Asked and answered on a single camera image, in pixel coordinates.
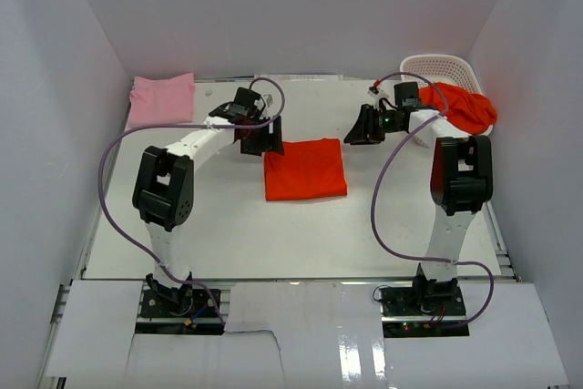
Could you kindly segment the orange t shirt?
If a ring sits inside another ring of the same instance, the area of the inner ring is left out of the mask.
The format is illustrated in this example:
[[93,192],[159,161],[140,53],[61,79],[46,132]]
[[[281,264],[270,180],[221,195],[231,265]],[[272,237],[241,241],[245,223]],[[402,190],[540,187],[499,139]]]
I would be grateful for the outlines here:
[[456,128],[472,135],[479,135],[497,122],[496,110],[487,97],[446,83],[438,82],[435,85],[448,103],[445,116]]
[[284,142],[283,147],[283,155],[264,155],[267,201],[319,200],[348,194],[338,138]]

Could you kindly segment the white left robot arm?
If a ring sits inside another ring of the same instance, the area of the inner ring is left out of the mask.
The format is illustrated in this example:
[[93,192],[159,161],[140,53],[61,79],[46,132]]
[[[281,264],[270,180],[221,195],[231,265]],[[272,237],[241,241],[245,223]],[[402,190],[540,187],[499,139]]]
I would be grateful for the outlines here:
[[281,117],[267,118],[253,103],[222,104],[186,137],[165,148],[150,146],[142,154],[132,204],[145,222],[157,257],[155,271],[147,276],[148,287],[171,314],[184,314],[192,304],[187,284],[191,271],[179,255],[176,239],[194,208],[195,173],[236,142],[245,155],[282,155]]

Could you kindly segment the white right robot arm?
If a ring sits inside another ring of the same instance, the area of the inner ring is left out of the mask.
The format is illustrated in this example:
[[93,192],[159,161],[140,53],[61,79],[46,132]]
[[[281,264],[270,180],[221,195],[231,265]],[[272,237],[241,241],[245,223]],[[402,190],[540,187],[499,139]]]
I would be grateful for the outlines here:
[[[385,243],[376,222],[377,198],[388,167],[405,143],[429,133],[434,145],[429,189],[435,205],[435,220],[424,256],[398,252]],[[412,286],[404,293],[407,304],[430,315],[455,300],[459,291],[457,268],[478,266],[493,282],[493,273],[483,263],[459,259],[469,225],[488,203],[494,191],[492,146],[486,135],[471,135],[452,125],[438,111],[419,107],[387,109],[363,104],[343,142],[351,146],[377,145],[390,133],[404,132],[382,167],[373,188],[370,221],[373,235],[388,253],[402,260],[416,261]]]

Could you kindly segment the white perforated plastic basket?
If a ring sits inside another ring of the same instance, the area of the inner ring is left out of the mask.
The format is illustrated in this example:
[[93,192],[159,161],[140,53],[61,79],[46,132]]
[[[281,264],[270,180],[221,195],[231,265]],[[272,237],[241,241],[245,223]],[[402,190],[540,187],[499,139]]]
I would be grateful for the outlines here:
[[[461,87],[470,93],[484,95],[473,68],[457,56],[439,54],[409,56],[401,62],[400,69],[406,73],[402,76],[404,81],[415,80],[420,75],[435,84],[446,83]],[[493,127],[479,135],[490,135]],[[456,128],[444,116],[417,133],[414,141],[425,148],[432,148],[437,137],[461,138],[469,135],[472,134]]]

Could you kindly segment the folded pink t shirt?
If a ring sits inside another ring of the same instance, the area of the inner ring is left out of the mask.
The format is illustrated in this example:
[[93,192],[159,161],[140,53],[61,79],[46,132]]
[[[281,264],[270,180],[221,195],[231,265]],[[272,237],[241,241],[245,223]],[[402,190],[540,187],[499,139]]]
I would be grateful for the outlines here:
[[192,73],[160,80],[134,77],[129,93],[128,127],[191,122],[194,94]]

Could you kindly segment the white paper strip at wall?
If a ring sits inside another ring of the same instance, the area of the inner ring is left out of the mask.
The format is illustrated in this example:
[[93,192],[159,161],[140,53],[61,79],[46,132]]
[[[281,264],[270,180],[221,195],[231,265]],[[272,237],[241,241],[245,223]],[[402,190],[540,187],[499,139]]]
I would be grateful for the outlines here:
[[265,77],[275,82],[284,81],[329,81],[338,82],[343,81],[343,75],[332,74],[258,74],[257,77]]

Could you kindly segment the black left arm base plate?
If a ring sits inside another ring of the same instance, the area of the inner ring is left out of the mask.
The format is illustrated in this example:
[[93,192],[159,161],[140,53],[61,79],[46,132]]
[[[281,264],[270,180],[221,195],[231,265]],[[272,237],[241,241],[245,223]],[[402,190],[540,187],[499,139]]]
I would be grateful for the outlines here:
[[217,314],[220,309],[221,290],[210,291],[217,305],[214,305],[202,289],[187,291],[180,304],[164,302],[152,290],[144,289],[140,297],[135,332],[152,335],[223,335],[223,324]]

